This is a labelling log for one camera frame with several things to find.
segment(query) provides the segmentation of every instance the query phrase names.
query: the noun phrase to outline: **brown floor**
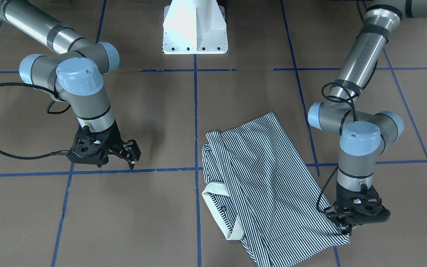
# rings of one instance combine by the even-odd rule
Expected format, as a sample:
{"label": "brown floor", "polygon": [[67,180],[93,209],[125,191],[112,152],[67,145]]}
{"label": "brown floor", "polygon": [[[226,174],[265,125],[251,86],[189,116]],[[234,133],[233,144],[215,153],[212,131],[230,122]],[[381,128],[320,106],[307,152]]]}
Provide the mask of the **brown floor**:
{"label": "brown floor", "polygon": [[[136,139],[142,156],[127,171],[117,158],[98,169],[0,155],[0,266],[255,266],[199,201],[205,133],[274,110],[324,184],[339,137],[309,131],[305,108],[322,101],[320,88],[354,42],[355,2],[228,1],[229,52],[197,57],[161,54],[168,0],[31,2],[92,40],[100,26],[100,41],[117,47],[120,67],[104,76],[105,87],[122,137]],[[375,172],[390,220],[356,228],[349,245],[299,266],[427,266],[427,19],[403,20],[385,50],[357,109],[395,111],[405,122]],[[52,52],[0,23],[0,82],[19,82],[29,54]],[[75,116],[46,115],[48,103],[34,90],[0,88],[0,149],[29,156],[70,147]],[[326,195],[334,199],[333,186]]]}

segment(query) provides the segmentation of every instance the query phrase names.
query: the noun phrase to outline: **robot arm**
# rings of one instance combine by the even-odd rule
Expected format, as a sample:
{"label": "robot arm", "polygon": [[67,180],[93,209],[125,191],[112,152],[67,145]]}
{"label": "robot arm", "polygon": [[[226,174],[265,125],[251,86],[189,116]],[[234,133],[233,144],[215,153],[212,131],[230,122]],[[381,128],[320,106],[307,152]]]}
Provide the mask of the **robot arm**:
{"label": "robot arm", "polygon": [[310,125],[341,136],[336,199],[326,213],[343,233],[390,216],[372,185],[373,172],[378,155],[403,132],[403,121],[393,112],[372,115],[354,107],[390,33],[405,17],[427,17],[427,0],[373,1],[337,79],[329,83],[329,93],[322,91],[326,100],[308,113]]}
{"label": "robot arm", "polygon": [[122,141],[101,75],[118,67],[120,56],[115,47],[106,42],[95,44],[27,0],[0,0],[0,20],[58,54],[27,56],[19,75],[25,83],[54,92],[49,94],[54,101],[70,103],[81,128],[68,159],[100,167],[108,163],[108,155],[115,155],[133,169],[141,152],[135,140]]}

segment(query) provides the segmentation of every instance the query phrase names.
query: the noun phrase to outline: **black band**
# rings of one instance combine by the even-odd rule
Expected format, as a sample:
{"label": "black band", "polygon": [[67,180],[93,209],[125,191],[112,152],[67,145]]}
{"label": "black band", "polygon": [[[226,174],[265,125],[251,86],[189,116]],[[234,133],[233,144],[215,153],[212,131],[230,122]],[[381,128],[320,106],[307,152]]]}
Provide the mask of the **black band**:
{"label": "black band", "polygon": [[389,11],[397,14],[398,17],[400,17],[400,20],[403,20],[403,13],[401,13],[401,11],[399,9],[397,9],[396,7],[389,6],[389,5],[373,5],[371,7],[368,7],[367,12],[369,10],[376,10],[376,9],[389,10]]}
{"label": "black band", "polygon": [[382,35],[387,40],[387,43],[388,43],[388,39],[390,38],[390,31],[388,29],[375,24],[363,25],[363,27],[360,29],[359,34],[357,34],[357,37],[366,32],[378,33]]}
{"label": "black band", "polygon": [[340,125],[339,125],[339,135],[342,135],[342,129],[344,128],[344,123],[345,120],[347,119],[347,116],[349,116],[349,114],[352,112],[351,109],[349,109],[349,111],[347,111],[344,116],[342,117],[342,120],[340,121]]}
{"label": "black band", "polygon": [[70,52],[70,49],[72,49],[72,46],[80,39],[86,39],[85,37],[78,37],[77,39],[73,40],[73,42],[68,46],[67,52]]}
{"label": "black band", "polygon": [[413,0],[406,0],[406,3],[405,3],[405,13],[406,13],[406,16],[409,17],[410,19],[413,18],[413,13],[411,12],[411,2],[413,2]]}
{"label": "black band", "polygon": [[3,19],[8,23],[9,23],[9,21],[6,18],[6,8],[10,2],[12,2],[12,0],[4,0],[0,4],[0,16],[3,17]]}
{"label": "black band", "polygon": [[369,177],[371,177],[371,176],[373,175],[373,173],[371,173],[371,174],[366,175],[366,176],[354,176],[354,175],[351,175],[351,174],[346,173],[345,171],[342,171],[340,168],[339,168],[339,171],[340,171],[342,174],[345,174],[345,175],[347,175],[348,177],[350,177],[350,178],[355,178],[355,179],[366,179],[366,178],[369,178]]}
{"label": "black band", "polygon": [[342,88],[348,89],[358,95],[360,95],[363,92],[363,88],[361,88],[360,86],[358,86],[357,84],[351,81],[335,80],[334,82],[340,84]]}
{"label": "black band", "polygon": [[100,115],[98,115],[98,116],[95,116],[95,117],[91,117],[91,118],[83,118],[83,117],[79,117],[79,116],[77,116],[77,118],[79,118],[79,119],[81,119],[81,120],[85,120],[85,121],[92,121],[92,120],[96,120],[96,119],[99,119],[99,118],[101,118],[101,117],[105,116],[105,115],[110,111],[110,108],[112,108],[112,106],[111,106],[111,105],[109,105],[109,106],[108,106],[108,109],[107,109],[105,112],[103,112],[102,114],[100,114]]}
{"label": "black band", "polygon": [[[385,137],[383,137],[383,135],[380,133],[380,137],[381,137],[381,140],[383,141],[383,143],[385,144]],[[381,154],[383,154],[383,152],[385,152],[385,149],[387,148],[388,146],[385,144],[384,146],[383,146],[383,150],[380,152],[380,154],[379,155],[381,155]]]}
{"label": "black band", "polygon": [[59,93],[57,92],[56,83],[57,83],[57,79],[55,79],[55,81],[54,81],[54,93],[55,93],[54,97],[60,101],[66,102],[66,100],[59,97]]}
{"label": "black band", "polygon": [[80,56],[82,57],[86,57],[82,52],[78,51],[78,50],[74,50],[74,51],[70,51],[70,52],[77,52]]}
{"label": "black band", "polygon": [[49,33],[47,34],[47,47],[54,51],[54,39],[56,38],[57,34],[63,30],[63,29],[71,29],[70,27],[64,27],[60,24],[55,25],[52,29],[50,29]]}
{"label": "black band", "polygon": [[386,115],[385,113],[376,113],[375,115],[385,115],[386,117],[388,117],[388,118],[390,118],[390,120],[391,121],[393,121],[393,124],[395,124],[395,127],[396,127],[396,138],[395,138],[395,140],[393,140],[393,142],[395,142],[396,140],[398,140],[398,133],[400,132],[399,130],[398,130],[398,125],[396,125],[396,123],[395,123],[395,120],[393,120],[393,118],[392,117],[390,117],[390,116],[388,116],[388,115]]}

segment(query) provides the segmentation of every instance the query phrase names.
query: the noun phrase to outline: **black cable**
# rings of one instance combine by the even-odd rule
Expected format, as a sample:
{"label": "black cable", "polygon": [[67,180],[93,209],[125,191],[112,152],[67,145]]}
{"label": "black cable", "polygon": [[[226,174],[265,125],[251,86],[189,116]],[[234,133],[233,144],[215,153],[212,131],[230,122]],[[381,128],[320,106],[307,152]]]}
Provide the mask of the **black cable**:
{"label": "black cable", "polygon": [[336,166],[334,171],[332,171],[331,175],[329,176],[329,179],[327,179],[327,181],[325,182],[325,185],[322,187],[321,193],[319,194],[319,197],[317,198],[317,202],[315,203],[315,209],[317,211],[319,211],[320,213],[325,214],[329,218],[351,215],[350,212],[327,213],[325,211],[322,211],[319,208],[319,202],[321,201],[321,198],[322,198],[322,195],[324,194],[325,188],[327,187],[330,180],[332,179],[332,177],[334,176],[334,174],[337,172],[338,169],[339,169],[339,166]]}
{"label": "black cable", "polygon": [[69,104],[64,110],[62,110],[62,111],[50,111],[50,108],[52,108],[52,105],[55,103],[55,101],[54,100],[52,100],[52,102],[50,102],[50,104],[47,106],[47,109],[46,109],[46,113],[47,114],[52,114],[52,115],[58,115],[58,114],[62,114],[62,113],[64,113],[64,112],[66,112],[67,110],[69,110],[70,109],[70,107],[71,107],[71,105]]}
{"label": "black cable", "polygon": [[[355,3],[357,4],[357,11],[359,12],[360,20],[362,21],[363,24],[365,24],[365,21],[363,20],[363,15],[361,14],[359,0],[356,0]],[[368,85],[368,83],[370,83],[370,80],[373,77],[375,70],[377,69],[377,64],[378,64],[378,60],[375,62],[375,66],[373,67],[373,71],[371,71],[370,77],[368,78],[368,81],[366,82],[366,84],[363,86],[363,89],[365,89],[365,87]]]}
{"label": "black cable", "polygon": [[[365,21],[363,20],[363,15],[361,13],[361,9],[360,9],[360,4],[359,4],[359,0],[356,0],[356,5],[357,5],[357,11],[359,12],[359,16],[360,16],[360,20],[363,24],[365,24]],[[368,78],[367,82],[365,83],[365,85],[363,86],[363,89],[366,88],[366,86],[368,85],[368,83],[370,83],[371,78],[373,77],[373,74],[375,73],[375,70],[377,69],[377,65],[378,65],[378,61],[375,62],[375,66],[373,67],[373,70],[371,71],[370,77]],[[337,96],[326,96],[324,93],[324,90],[327,86],[339,86],[340,88],[342,88],[345,93],[347,93],[347,96],[349,98],[344,99],[344,98],[339,98]],[[354,122],[357,121],[357,115],[355,113],[355,104],[354,104],[354,98],[358,98],[358,94],[356,93],[356,95],[354,95],[353,97],[350,95],[349,91],[347,90],[347,88],[344,88],[342,85],[340,85],[339,83],[327,83],[326,85],[324,85],[321,89],[321,93],[322,96],[329,100],[332,101],[334,103],[347,103],[350,105],[351,109],[352,109],[352,116],[354,117]],[[332,177],[334,176],[334,174],[337,172],[337,170],[339,169],[339,166],[337,166],[334,171],[332,172],[332,174],[329,176],[329,179],[327,179],[327,182],[325,182],[324,187],[321,190],[321,193],[319,194],[319,197],[317,198],[317,203],[315,205],[315,208],[317,209],[317,211],[319,211],[320,213],[323,213],[325,215],[327,215],[328,217],[340,217],[340,216],[344,216],[346,215],[346,213],[344,212],[340,212],[340,213],[327,213],[325,211],[320,210],[319,208],[319,202],[322,198],[322,195],[324,194],[325,188],[327,187],[327,185],[329,184],[329,181],[332,179]]]}
{"label": "black cable", "polygon": [[[340,98],[338,96],[326,96],[325,93],[324,93],[324,90],[325,90],[325,88],[327,86],[339,86],[340,88],[344,89],[345,93],[347,94],[347,96],[349,98]],[[355,113],[355,105],[354,105],[354,98],[358,98],[358,96],[359,96],[357,93],[356,93],[356,95],[351,96],[350,93],[349,93],[349,91],[348,91],[348,89],[344,88],[343,85],[341,85],[340,83],[334,83],[334,82],[332,82],[332,83],[326,83],[324,86],[322,86],[321,94],[322,94],[322,96],[325,99],[327,99],[327,100],[329,100],[331,102],[334,102],[334,103],[347,103],[347,104],[349,104],[350,108],[352,109],[352,116],[354,117],[354,122],[357,121],[357,115]]]}
{"label": "black cable", "polygon": [[365,23],[365,22],[363,21],[363,16],[362,16],[362,14],[361,14],[361,9],[360,9],[359,0],[356,0],[356,2],[355,2],[355,3],[357,4],[357,10],[358,10],[359,15],[360,15],[360,20],[362,21],[362,23]]}
{"label": "black cable", "polygon": [[[53,91],[51,91],[47,88],[44,88],[42,86],[32,85],[30,83],[0,83],[0,87],[3,87],[3,86],[25,86],[28,88],[35,88],[38,90],[46,91],[47,93],[50,93],[51,95],[53,95],[55,98],[59,99],[58,94],[56,92],[53,92]],[[29,159],[42,159],[42,158],[46,158],[49,156],[56,156],[56,155],[67,155],[68,152],[69,152],[68,150],[60,150],[60,151],[54,151],[54,152],[47,153],[47,154],[40,155],[40,156],[22,157],[22,156],[16,156],[13,154],[9,154],[9,153],[6,153],[6,152],[0,150],[1,155],[7,156],[10,158],[14,158],[14,159],[27,159],[27,160],[29,160]]]}

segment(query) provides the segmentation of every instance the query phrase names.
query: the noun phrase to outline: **black and white striped shirt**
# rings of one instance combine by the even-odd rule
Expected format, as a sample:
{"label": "black and white striped shirt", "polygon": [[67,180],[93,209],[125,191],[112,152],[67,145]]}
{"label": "black and white striped shirt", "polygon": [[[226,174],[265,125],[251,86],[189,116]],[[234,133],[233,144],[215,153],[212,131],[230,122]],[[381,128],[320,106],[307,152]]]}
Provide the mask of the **black and white striped shirt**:
{"label": "black and white striped shirt", "polygon": [[315,210],[319,186],[273,112],[207,138],[203,197],[226,238],[240,240],[258,266],[292,266],[348,243]]}

